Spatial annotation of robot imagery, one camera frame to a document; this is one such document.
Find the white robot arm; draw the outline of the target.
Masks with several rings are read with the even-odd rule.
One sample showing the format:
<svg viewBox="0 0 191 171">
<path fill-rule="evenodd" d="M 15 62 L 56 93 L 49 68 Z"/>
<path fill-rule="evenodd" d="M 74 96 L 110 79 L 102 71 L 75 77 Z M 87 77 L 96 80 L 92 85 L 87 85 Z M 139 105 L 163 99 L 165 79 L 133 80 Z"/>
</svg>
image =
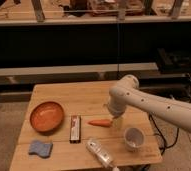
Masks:
<svg viewBox="0 0 191 171">
<path fill-rule="evenodd" d="M 155 115 L 191 133 L 191 103 L 164 98 L 139 90 L 139 81 L 134 75 L 126 75 L 109 89 L 107 108 L 114 118 L 133 106 Z"/>
</svg>

